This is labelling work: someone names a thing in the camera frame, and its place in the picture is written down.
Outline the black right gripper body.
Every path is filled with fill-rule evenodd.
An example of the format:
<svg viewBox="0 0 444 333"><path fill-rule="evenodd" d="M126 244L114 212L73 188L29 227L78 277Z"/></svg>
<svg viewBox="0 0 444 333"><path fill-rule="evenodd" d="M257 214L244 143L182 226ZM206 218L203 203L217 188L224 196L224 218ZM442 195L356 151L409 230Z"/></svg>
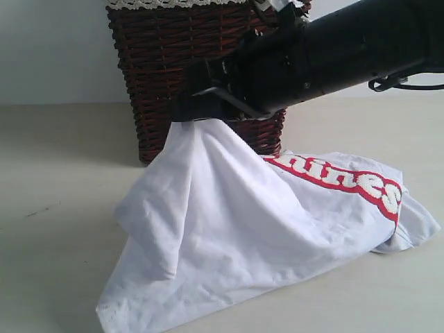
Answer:
<svg viewBox="0 0 444 333"><path fill-rule="evenodd" d="M232 53L202 59L187 69L190 119L270 119L289 106L325 94L309 63L307 25L269 34L250 30Z"/></svg>

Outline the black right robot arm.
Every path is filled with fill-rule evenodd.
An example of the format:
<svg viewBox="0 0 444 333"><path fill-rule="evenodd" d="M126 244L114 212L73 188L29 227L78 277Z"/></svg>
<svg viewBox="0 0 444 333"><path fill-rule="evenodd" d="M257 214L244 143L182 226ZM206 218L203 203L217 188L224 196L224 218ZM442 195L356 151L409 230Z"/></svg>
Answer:
<svg viewBox="0 0 444 333"><path fill-rule="evenodd" d="M361 83L410 90L410 76L443 72L442 1L358 1L312 22L288 3L276 16L272 32L187 69L174 122L263 121Z"/></svg>

